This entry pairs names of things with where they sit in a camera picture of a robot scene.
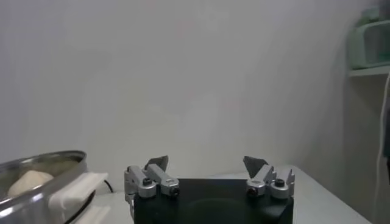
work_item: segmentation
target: table surface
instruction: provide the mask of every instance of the table surface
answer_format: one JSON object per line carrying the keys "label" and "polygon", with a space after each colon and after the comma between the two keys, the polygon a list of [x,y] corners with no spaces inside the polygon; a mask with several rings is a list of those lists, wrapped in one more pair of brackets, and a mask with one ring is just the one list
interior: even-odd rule
{"label": "table surface", "polygon": [[[282,166],[278,169],[293,169],[296,175],[294,196],[294,224],[370,224],[351,207],[334,196],[319,183],[294,166]],[[247,179],[247,173],[220,175],[212,178]],[[124,201],[124,193],[105,194],[97,196],[91,209],[97,209],[90,217],[104,217],[101,224],[133,223],[130,216],[129,205]]]}

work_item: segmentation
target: white wall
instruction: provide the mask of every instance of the white wall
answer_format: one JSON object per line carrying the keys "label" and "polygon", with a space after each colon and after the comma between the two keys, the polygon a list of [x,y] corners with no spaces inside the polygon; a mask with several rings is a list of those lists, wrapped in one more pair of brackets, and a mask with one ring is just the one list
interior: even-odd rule
{"label": "white wall", "polygon": [[344,38],[367,0],[3,0],[1,160],[172,175],[296,164],[342,195]]}

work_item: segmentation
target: stainless steel bowl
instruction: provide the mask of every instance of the stainless steel bowl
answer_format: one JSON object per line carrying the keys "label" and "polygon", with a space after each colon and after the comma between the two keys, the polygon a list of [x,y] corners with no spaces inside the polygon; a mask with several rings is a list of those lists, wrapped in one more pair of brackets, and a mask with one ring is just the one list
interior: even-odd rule
{"label": "stainless steel bowl", "polygon": [[[83,205],[62,215],[49,209],[50,196],[87,171],[87,155],[81,151],[47,153],[0,164],[0,224],[64,224]],[[8,189],[28,170],[50,173],[54,178],[10,198]]]}

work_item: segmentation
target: black base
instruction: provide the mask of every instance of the black base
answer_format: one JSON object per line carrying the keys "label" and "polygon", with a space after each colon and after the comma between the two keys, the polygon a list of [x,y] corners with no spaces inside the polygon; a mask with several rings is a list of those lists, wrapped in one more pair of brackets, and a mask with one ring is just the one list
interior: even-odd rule
{"label": "black base", "polygon": [[179,179],[180,195],[134,198],[135,224],[293,224],[293,198],[246,195],[246,180]]}

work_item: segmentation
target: white shelf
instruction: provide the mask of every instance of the white shelf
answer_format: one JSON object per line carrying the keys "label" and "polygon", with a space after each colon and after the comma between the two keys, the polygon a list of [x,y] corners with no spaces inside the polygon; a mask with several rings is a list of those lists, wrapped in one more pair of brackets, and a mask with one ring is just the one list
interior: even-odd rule
{"label": "white shelf", "polygon": [[368,76],[368,75],[386,75],[390,72],[390,66],[376,68],[367,68],[359,70],[350,70],[349,77]]}

